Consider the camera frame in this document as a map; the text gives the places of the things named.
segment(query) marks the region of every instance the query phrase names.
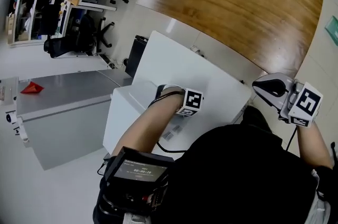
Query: floor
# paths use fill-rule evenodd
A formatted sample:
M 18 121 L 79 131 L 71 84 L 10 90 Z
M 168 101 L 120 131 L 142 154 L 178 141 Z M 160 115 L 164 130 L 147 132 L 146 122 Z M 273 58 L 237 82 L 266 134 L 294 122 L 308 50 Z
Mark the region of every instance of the floor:
M 187 48 L 197 46 L 207 60 L 238 80 L 243 80 L 248 86 L 255 79 L 266 74 L 217 40 L 180 21 L 139 6 L 136 0 L 129 0 L 129 4 L 117 0 L 116 5 L 116 12 L 105 13 L 107 22 L 114 21 L 116 25 L 107 35 L 113 47 L 104 51 L 117 67 L 123 67 L 122 61 L 129 56 L 135 35 L 149 37 L 151 32 L 156 30 Z M 328 146 L 332 141 L 338 143 L 338 135 L 334 131 L 338 125 L 335 121 L 335 116 L 338 116 L 338 72 L 335 71 L 338 68 L 338 47 L 324 30 L 332 15 L 338 16 L 338 0 L 324 0 L 311 48 L 296 77 L 302 82 L 308 81 L 324 95 L 316 122 Z M 286 146 L 294 126 L 278 121 L 276 110 L 256 97 L 254 93 L 251 100 L 253 105 L 266 116 L 274 133 L 283 139 L 283 146 Z M 292 141 L 289 150 L 299 154 L 296 138 Z

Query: desk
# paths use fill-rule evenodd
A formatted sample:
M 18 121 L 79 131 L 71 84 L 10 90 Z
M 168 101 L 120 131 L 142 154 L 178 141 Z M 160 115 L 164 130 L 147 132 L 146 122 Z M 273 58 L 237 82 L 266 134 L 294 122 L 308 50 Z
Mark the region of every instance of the desk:
M 204 93 L 201 111 L 189 119 L 180 134 L 170 141 L 160 139 L 161 145 L 168 150 L 186 150 L 205 132 L 231 123 L 251 96 L 249 87 L 205 58 L 156 31 L 149 38 L 133 85 L 149 81 L 156 86 L 173 83 Z M 130 117 L 130 112 L 124 113 L 125 108 L 113 102 L 109 109 L 104 139 L 104 146 L 109 153 L 130 126 L 121 128 L 123 121 L 128 120 L 127 116 Z M 119 118 L 114 118 L 114 111 L 117 111 L 115 114 Z M 157 146 L 153 153 L 173 158 L 182 155 L 166 154 Z
M 268 73 L 294 77 L 323 0 L 138 0 L 234 49 Z

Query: digital display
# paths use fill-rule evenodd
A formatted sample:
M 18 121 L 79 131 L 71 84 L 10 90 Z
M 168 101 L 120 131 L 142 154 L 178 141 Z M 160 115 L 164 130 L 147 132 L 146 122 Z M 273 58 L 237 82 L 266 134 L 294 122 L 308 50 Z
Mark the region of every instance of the digital display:
M 167 167 L 124 160 L 114 177 L 144 182 L 155 182 Z

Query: wire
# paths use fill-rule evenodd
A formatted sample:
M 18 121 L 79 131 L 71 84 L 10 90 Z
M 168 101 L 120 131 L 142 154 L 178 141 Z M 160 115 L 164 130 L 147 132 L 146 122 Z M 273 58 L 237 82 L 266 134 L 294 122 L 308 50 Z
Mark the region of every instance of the wire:
M 101 176 L 103 176 L 104 174 L 101 174 L 101 173 L 99 173 L 99 171 L 103 168 L 103 166 L 104 166 L 105 164 L 103 163 L 102 165 L 101 165 L 101 167 L 97 170 L 97 174 L 99 174 L 99 175 L 101 175 Z
M 182 94 L 182 91 L 171 91 L 171 92 L 168 92 L 167 94 L 162 95 L 162 96 L 156 98 L 154 101 L 152 101 L 152 102 L 150 103 L 150 105 L 149 105 L 148 107 L 150 107 L 152 104 L 154 104 L 154 103 L 156 103 L 156 102 L 158 102 L 158 101 L 160 101 L 160 100 L 162 100 L 163 98 L 166 98 L 166 97 L 168 97 L 168 96 L 171 96 L 171 95 L 181 95 L 181 94 Z M 163 148 L 162 145 L 161 145 L 159 142 L 157 142 L 156 144 L 157 144 L 157 146 L 158 146 L 163 152 L 165 152 L 165 153 L 178 154 L 178 153 L 185 153 L 185 152 L 186 152 L 186 150 L 181 150 L 181 151 L 170 151 L 170 150 L 167 150 L 167 149 Z
M 290 140 L 289 140 L 289 143 L 288 143 L 288 145 L 287 145 L 287 147 L 286 147 L 286 151 L 289 150 L 291 141 L 292 141 L 292 139 L 294 138 L 294 136 L 295 136 L 295 134 L 296 134 L 296 131 L 297 131 L 297 127 L 295 128 L 295 130 L 294 130 L 294 132 L 293 132 L 293 134 L 292 134 L 292 136 L 291 136 L 291 138 L 290 138 Z

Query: wooden table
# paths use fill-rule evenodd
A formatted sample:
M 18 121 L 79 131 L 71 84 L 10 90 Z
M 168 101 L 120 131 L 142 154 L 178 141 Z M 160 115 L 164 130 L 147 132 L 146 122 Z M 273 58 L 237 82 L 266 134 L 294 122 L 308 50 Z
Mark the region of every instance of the wooden table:
M 268 73 L 294 77 L 323 0 L 138 0 L 234 49 Z

